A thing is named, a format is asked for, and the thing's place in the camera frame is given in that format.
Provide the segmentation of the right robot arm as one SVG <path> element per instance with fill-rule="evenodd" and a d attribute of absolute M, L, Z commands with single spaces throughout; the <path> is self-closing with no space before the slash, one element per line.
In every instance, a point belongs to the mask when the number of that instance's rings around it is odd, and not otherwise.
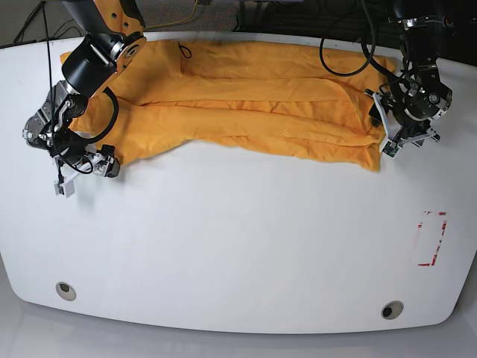
<path fill-rule="evenodd" d="M 119 102 L 109 85 L 146 43 L 145 20 L 135 1 L 64 1 L 63 6 L 86 35 L 63 63 L 64 79 L 50 86 L 22 136 L 30 147 L 47 151 L 58 169 L 67 165 L 76 175 L 114 178 L 120 170 L 114 146 L 102 145 L 99 151 L 91 147 L 113 129 L 119 116 Z M 72 120 L 100 94 L 113 105 L 105 129 L 90 138 L 75 133 L 69 127 Z"/>

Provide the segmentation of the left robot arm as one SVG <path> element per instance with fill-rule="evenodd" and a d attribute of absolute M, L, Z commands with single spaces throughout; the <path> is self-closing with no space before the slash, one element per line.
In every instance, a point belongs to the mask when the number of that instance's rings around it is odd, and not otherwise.
<path fill-rule="evenodd" d="M 385 69 L 374 60 L 377 47 L 378 25 L 373 21 L 371 9 L 366 1 L 361 8 L 367 19 L 371 33 L 371 47 L 367 47 L 366 37 L 361 38 L 361 51 L 364 64 L 348 73 L 336 72 L 329 68 L 324 59 L 325 39 L 320 40 L 319 58 L 323 68 L 330 74 L 348 78 L 362 73 L 368 66 L 387 78 L 387 82 L 374 92 L 366 89 L 364 93 L 373 99 L 370 109 L 372 124 L 382 126 L 385 139 L 380 151 L 395 157 L 405 144 L 417 147 L 426 139 L 437 142 L 440 135 L 432 128 L 432 121 L 444 116 L 452 103 L 452 90 L 441 79 L 437 67 L 437 46 L 430 34 L 429 26 L 437 21 L 434 14 L 435 3 L 424 1 L 388 1 L 388 20 L 399 27 L 402 53 L 400 75 Z"/>

